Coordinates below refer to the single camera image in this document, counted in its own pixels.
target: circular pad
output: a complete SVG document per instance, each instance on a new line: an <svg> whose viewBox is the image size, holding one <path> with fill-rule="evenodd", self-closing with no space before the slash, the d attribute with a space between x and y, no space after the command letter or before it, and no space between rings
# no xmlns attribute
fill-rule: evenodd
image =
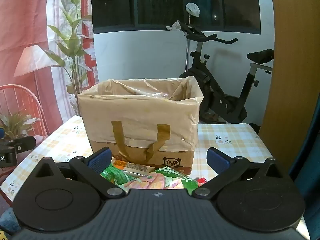
<svg viewBox="0 0 320 240"><path fill-rule="evenodd" d="M60 188L45 190L36 197L38 206L46 210L60 210L66 208L72 201L72 193Z"/></svg>
<svg viewBox="0 0 320 240"><path fill-rule="evenodd" d="M217 206L227 220L259 232L275 232L297 226L305 209L292 182L263 177L226 186Z"/></svg>
<svg viewBox="0 0 320 240"><path fill-rule="evenodd" d="M26 187L23 185L20 191L13 202L13 211L22 226L40 231L79 227L90 221L100 206L96 190L65 178L39 178Z"/></svg>

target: bike seat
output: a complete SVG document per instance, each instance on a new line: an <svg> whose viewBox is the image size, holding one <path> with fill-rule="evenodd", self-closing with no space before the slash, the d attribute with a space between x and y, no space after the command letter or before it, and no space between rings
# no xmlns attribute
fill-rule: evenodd
<svg viewBox="0 0 320 240"><path fill-rule="evenodd" d="M247 58L249 60L253 61L254 63L264 64L264 63L268 63L271 60L273 60L274 53L275 53L275 51L273 49L266 49L266 50L259 51L259 52L249 53L247 55Z"/></svg>

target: lamp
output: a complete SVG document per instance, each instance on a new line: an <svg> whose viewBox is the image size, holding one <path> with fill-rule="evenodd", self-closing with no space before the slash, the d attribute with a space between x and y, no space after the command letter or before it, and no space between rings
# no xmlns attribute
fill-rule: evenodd
<svg viewBox="0 0 320 240"><path fill-rule="evenodd" d="M39 45L33 45L30 47L24 48L13 77L23 76L27 73L34 72L38 69L42 69L45 67L55 67L55 66L59 66L59 64L55 62L53 59L51 59L50 57L48 57L48 55L39 47ZM38 99L41 103L36 75L34 75L34 77L35 77ZM44 125L46 130L48 131L45 118L44 118Z"/></svg>

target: bike handlebar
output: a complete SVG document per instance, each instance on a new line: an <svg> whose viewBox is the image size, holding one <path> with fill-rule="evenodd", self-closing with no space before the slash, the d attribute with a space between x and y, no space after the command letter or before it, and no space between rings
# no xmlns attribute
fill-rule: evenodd
<svg viewBox="0 0 320 240"><path fill-rule="evenodd" d="M217 34L212 34L210 36L205 36L198 28L195 27L189 27L183 22L179 21L179 24L181 26L181 30L187 33L187 39L197 42L207 42L207 41L218 41L224 44L233 44L236 41L238 41L237 38L234 38L231 41L225 41L222 39L217 38Z"/></svg>

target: brown strap handle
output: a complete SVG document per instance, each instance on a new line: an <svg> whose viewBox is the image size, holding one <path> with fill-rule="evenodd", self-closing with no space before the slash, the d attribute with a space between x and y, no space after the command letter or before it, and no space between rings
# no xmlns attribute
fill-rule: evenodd
<svg viewBox="0 0 320 240"><path fill-rule="evenodd" d="M168 124L157 124L157 141L152 143L149 148L145 151L146 158L144 160L132 160L130 157L127 146L124 142L124 133L121 121L112 121L113 134L115 136L116 143L119 148L119 154L124 157L128 162L136 164L146 164L164 144L165 141L170 139L170 125Z"/></svg>

